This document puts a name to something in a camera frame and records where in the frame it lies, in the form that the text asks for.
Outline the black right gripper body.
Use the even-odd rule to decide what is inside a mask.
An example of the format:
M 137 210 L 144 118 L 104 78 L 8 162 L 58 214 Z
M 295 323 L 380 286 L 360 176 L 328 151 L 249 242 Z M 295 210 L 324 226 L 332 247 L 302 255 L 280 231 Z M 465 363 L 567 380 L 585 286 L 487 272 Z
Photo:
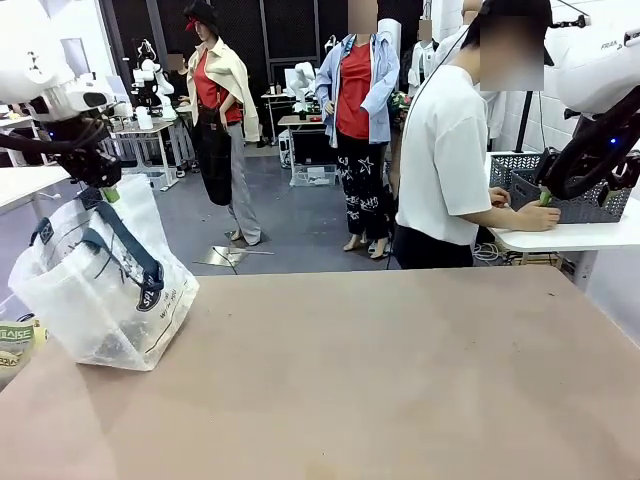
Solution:
M 633 153 L 639 137 L 631 134 L 613 134 L 596 143 L 594 157 L 598 161 L 596 172 L 600 178 L 596 185 L 605 185 L 610 191 L 632 188 L 639 178 L 639 154 Z

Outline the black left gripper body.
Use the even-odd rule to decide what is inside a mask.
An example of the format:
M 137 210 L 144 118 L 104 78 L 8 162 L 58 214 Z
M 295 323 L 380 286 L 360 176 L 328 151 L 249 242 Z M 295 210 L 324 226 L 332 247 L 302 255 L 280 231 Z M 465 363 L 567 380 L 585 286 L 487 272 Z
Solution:
M 120 161 L 101 146 L 110 135 L 103 118 L 74 117 L 42 127 L 53 144 L 51 155 L 72 179 L 94 188 L 112 187 L 120 181 Z

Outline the person's right hand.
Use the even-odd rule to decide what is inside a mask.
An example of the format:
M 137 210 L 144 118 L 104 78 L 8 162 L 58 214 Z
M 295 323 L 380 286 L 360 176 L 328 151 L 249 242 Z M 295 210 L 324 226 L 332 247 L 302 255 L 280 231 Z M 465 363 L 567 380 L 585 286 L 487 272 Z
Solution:
M 517 229 L 525 232 L 543 232 L 553 229 L 560 220 L 561 211 L 531 202 L 518 212 L 519 223 Z

